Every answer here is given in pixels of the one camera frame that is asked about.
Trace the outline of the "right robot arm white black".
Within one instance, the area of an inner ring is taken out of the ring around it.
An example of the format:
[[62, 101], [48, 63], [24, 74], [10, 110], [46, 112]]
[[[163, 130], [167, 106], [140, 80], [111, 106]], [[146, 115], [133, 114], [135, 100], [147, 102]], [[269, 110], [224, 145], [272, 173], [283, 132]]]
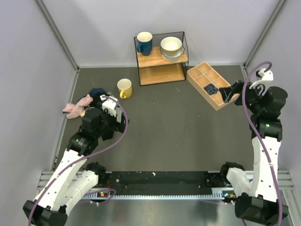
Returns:
[[250, 123], [254, 152], [253, 178], [249, 180], [242, 165], [227, 162], [222, 166], [220, 182], [232, 186], [236, 195], [235, 215], [243, 221], [264, 226], [279, 225], [287, 217], [288, 206], [280, 199], [277, 182], [278, 152], [283, 138], [283, 128], [278, 119], [286, 103], [287, 92], [280, 87], [258, 91], [259, 85], [244, 86], [236, 81], [230, 87], [220, 88], [223, 101], [229, 102], [239, 94], [235, 105], [244, 106], [252, 115]]

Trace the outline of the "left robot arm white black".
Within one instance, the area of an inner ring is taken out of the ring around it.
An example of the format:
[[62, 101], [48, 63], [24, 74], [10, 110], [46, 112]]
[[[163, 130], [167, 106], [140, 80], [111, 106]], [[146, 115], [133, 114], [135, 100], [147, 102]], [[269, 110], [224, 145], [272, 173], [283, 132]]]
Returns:
[[63, 226], [67, 218], [94, 186], [103, 186], [107, 176], [104, 167], [98, 163], [86, 166], [81, 177], [73, 178], [88, 158], [95, 156], [98, 139], [108, 140], [114, 132], [125, 133], [128, 116], [121, 107], [114, 115], [101, 108], [88, 109], [82, 118], [79, 130], [70, 138], [61, 162], [43, 190], [23, 206], [30, 226]]

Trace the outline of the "rolled dark blue underwear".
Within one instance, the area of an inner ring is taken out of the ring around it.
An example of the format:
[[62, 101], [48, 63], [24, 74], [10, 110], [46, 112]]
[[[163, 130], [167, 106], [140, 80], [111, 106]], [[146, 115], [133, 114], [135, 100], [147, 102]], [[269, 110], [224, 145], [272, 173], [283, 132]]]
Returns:
[[214, 94], [217, 94], [219, 89], [212, 83], [206, 85], [204, 87], [204, 90], [208, 93], [208, 95], [214, 95]]

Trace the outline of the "wooden compartment tray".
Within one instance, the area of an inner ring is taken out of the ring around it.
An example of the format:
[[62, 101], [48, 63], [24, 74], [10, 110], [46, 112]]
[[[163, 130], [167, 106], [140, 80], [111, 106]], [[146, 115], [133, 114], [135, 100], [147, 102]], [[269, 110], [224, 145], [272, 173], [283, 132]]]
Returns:
[[224, 102], [219, 88], [230, 87], [230, 84], [206, 62], [189, 69], [187, 80], [216, 111], [238, 98], [238, 94], [234, 94], [231, 100]]

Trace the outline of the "black cloth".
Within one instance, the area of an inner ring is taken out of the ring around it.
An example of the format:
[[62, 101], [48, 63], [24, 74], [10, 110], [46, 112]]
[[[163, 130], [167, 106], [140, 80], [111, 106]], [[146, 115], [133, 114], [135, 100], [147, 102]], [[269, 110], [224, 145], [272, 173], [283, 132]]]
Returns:
[[[110, 96], [111, 93], [108, 92], [105, 94], [106, 96]], [[89, 94], [87, 94], [85, 97], [82, 97], [78, 102], [77, 104], [75, 105], [74, 107], [74, 110], [77, 110], [77, 111], [84, 111], [85, 108], [87, 107], [94, 107], [94, 108], [97, 108], [98, 106], [98, 103], [101, 103], [101, 99], [100, 99], [100, 96], [98, 97], [95, 97], [95, 98], [92, 98]]]

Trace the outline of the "dark blue cloth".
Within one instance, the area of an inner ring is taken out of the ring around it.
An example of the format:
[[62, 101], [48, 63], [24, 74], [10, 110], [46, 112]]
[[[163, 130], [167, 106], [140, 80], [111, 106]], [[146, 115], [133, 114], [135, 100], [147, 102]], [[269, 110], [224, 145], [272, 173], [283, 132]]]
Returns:
[[98, 96], [101, 96], [101, 95], [105, 95], [107, 92], [103, 89], [103, 88], [93, 88], [89, 91], [89, 95], [92, 97], [92, 98], [95, 98], [95, 97], [98, 97]]

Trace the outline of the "pink cloth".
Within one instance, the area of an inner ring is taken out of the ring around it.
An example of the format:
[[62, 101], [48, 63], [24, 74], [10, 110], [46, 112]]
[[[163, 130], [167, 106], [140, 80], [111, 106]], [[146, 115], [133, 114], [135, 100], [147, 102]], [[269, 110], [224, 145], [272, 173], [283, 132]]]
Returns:
[[77, 118], [84, 112], [85, 107], [92, 103], [92, 101], [93, 98], [87, 94], [85, 97], [81, 98], [77, 104], [68, 103], [62, 112], [66, 114], [67, 119]]

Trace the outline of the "yellow mug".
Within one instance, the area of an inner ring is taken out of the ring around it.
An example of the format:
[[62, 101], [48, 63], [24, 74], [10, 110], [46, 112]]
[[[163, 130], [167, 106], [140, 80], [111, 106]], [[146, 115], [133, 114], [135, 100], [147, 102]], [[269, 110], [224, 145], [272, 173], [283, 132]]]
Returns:
[[129, 79], [121, 79], [117, 83], [119, 96], [122, 99], [130, 98], [132, 95], [132, 82]]

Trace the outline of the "white scalloped bowl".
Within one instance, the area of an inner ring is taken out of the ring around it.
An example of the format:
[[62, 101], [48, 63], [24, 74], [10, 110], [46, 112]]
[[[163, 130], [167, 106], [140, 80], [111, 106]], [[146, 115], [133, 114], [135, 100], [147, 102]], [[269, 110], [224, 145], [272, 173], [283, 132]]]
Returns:
[[168, 61], [168, 62], [176, 62], [178, 61], [181, 56], [184, 54], [185, 52], [185, 48], [183, 46], [181, 46], [178, 51], [174, 54], [168, 54], [166, 50], [164, 50], [162, 47], [160, 47], [160, 53], [161, 56], [164, 60]]

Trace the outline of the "cream bowl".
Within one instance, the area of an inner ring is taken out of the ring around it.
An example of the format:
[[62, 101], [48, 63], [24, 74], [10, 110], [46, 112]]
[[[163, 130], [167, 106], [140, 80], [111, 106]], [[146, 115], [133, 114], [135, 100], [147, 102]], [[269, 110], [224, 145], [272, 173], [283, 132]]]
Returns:
[[160, 46], [166, 50], [168, 54], [174, 54], [182, 46], [182, 41], [177, 37], [166, 37], [161, 41]]

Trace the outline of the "blue mug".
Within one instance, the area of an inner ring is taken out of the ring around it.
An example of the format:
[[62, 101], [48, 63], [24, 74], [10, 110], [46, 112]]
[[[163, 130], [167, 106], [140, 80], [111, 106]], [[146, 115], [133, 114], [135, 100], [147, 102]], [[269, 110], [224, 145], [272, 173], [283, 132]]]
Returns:
[[141, 32], [137, 35], [137, 51], [144, 56], [148, 56], [152, 51], [152, 34], [150, 32]]

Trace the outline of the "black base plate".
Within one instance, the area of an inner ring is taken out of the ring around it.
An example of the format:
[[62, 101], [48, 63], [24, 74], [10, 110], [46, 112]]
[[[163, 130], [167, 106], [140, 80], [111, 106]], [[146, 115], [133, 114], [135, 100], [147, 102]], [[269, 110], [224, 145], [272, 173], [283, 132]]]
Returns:
[[117, 195], [204, 195], [230, 187], [220, 173], [208, 171], [113, 171], [96, 188], [113, 188]]

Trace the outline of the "aluminium frame rail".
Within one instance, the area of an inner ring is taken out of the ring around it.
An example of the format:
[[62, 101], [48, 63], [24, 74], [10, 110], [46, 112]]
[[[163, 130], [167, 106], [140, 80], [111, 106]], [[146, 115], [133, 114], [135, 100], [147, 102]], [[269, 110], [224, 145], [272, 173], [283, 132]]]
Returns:
[[[38, 188], [46, 185], [52, 172], [42, 172]], [[196, 184], [200, 188], [224, 186], [224, 182], [218, 182], [219, 172], [217, 171], [114, 171], [107, 172], [106, 180], [110, 185], [114, 183], [129, 184]], [[280, 189], [293, 189], [291, 175], [286, 170], [278, 171], [278, 184]]]

